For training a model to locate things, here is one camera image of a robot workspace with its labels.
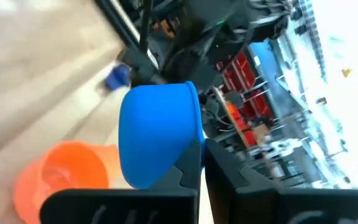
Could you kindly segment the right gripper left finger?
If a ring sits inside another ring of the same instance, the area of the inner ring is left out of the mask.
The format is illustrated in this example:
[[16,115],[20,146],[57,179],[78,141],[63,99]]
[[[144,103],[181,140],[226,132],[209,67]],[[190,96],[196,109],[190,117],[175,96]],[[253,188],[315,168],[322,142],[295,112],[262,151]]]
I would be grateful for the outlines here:
[[68,189],[40,209],[41,224],[198,224],[201,143],[194,140],[149,189]]

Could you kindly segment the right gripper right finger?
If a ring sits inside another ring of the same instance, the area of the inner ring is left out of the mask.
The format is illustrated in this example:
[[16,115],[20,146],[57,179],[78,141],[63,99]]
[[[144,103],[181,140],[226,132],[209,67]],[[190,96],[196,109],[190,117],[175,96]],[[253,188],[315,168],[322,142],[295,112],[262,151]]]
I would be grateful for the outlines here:
[[215,224],[358,224],[358,190],[279,187],[212,139],[205,168]]

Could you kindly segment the orange large measuring cup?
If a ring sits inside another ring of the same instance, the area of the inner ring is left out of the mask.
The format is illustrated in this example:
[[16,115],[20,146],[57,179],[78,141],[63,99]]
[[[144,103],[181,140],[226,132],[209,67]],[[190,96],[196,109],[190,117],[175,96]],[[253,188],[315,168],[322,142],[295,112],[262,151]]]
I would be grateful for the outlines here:
[[25,224],[40,224],[40,208],[55,192],[108,189],[120,173],[117,146],[61,142],[21,171],[14,184],[14,208]]

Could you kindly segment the bright blue measuring cup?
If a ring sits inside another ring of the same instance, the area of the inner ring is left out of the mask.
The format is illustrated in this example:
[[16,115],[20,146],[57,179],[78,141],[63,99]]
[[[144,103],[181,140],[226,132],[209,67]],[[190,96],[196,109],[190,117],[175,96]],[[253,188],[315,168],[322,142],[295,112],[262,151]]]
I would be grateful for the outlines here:
[[119,115],[119,157],[130,186],[151,187],[193,140],[204,143],[192,82],[137,86],[127,92]]

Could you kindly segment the indigo small measuring cup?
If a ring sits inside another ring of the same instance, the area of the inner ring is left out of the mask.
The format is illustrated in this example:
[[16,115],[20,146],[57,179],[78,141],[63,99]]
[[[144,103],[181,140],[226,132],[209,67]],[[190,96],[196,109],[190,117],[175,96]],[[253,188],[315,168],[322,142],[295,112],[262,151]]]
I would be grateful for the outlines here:
[[131,82],[130,68],[127,65],[119,64],[115,66],[109,75],[104,79],[106,87],[112,91],[122,87],[129,86]]

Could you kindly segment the red storage bin rack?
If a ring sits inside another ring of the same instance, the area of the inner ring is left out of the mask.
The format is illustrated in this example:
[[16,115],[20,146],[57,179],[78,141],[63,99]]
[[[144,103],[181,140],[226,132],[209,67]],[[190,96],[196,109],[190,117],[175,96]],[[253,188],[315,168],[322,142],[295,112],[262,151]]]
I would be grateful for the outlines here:
[[219,90],[223,93],[229,118],[233,120],[244,145],[255,146],[257,140],[250,122],[260,117],[275,117],[267,98],[267,82],[257,73],[247,51],[240,52],[226,68],[223,65],[219,62],[216,68],[223,72],[223,84]]

